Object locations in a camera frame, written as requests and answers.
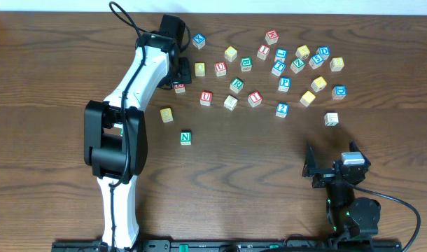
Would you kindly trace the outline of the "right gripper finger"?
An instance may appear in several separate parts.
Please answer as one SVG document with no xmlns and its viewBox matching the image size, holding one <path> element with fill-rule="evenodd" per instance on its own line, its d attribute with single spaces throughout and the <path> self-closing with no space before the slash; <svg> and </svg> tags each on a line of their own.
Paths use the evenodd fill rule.
<svg viewBox="0 0 427 252">
<path fill-rule="evenodd" d="M 308 146 L 302 169 L 302 177 L 313 177 L 317 173 L 317 170 L 313 149 L 311 146 Z"/>
<path fill-rule="evenodd" d="M 354 151 L 358 151 L 358 152 L 361 152 L 362 154 L 363 154 L 363 152 L 360 150 L 360 148 L 356 145 L 356 143 L 355 143 L 355 141 L 354 140 L 350 140 L 350 142 L 349 142 L 349 150 L 351 151 L 351 152 L 354 152 Z M 363 157 L 365 158 L 365 164 L 362 164 L 362 165 L 364 165 L 364 166 L 366 166 L 366 167 L 369 167 L 370 165 L 371 165 L 371 162 L 366 158 L 366 156 L 363 154 Z"/>
</svg>

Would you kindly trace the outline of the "red E block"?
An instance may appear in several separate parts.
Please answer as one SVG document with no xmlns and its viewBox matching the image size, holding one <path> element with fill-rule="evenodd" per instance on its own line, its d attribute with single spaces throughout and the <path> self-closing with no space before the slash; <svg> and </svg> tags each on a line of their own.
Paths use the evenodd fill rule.
<svg viewBox="0 0 427 252">
<path fill-rule="evenodd" d="M 174 85 L 174 91 L 176 94 L 183 93 L 186 91 L 186 85 L 185 84 Z"/>
</svg>

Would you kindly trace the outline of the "green N block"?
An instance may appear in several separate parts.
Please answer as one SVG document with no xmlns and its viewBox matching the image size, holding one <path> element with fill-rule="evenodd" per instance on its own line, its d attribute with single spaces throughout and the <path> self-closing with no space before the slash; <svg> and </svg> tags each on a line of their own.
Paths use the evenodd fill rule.
<svg viewBox="0 0 427 252">
<path fill-rule="evenodd" d="M 192 133 L 187 131 L 187 132 L 181 132 L 180 133 L 180 144 L 185 146 L 185 145 L 190 145 L 192 143 Z"/>
</svg>

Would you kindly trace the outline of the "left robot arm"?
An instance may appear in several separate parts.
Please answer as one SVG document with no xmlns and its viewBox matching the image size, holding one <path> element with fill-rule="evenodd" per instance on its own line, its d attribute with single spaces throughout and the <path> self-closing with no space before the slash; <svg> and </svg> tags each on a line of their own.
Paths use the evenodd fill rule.
<svg viewBox="0 0 427 252">
<path fill-rule="evenodd" d="M 183 34 L 152 31 L 135 45 L 131 67 L 104 101 L 89 101 L 84 111 L 84 161 L 103 197 L 105 229 L 101 246 L 129 251 L 137 240 L 137 179 L 148 155 L 144 111 L 156 89 L 191 81 Z"/>
</svg>

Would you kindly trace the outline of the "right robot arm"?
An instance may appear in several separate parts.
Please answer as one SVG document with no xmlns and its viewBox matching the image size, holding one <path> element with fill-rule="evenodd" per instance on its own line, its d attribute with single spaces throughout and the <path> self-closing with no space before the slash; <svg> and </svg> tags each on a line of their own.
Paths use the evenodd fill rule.
<svg viewBox="0 0 427 252">
<path fill-rule="evenodd" d="M 328 245 L 337 249 L 341 243 L 370 240 L 378 234 L 381 206 L 367 197 L 355 197 L 354 187 L 365 179 L 371 163 L 351 141 L 349 151 L 330 168 L 316 165 L 312 147 L 307 148 L 302 176 L 312 179 L 313 188 L 325 188 L 326 212 L 334 234 Z"/>
</svg>

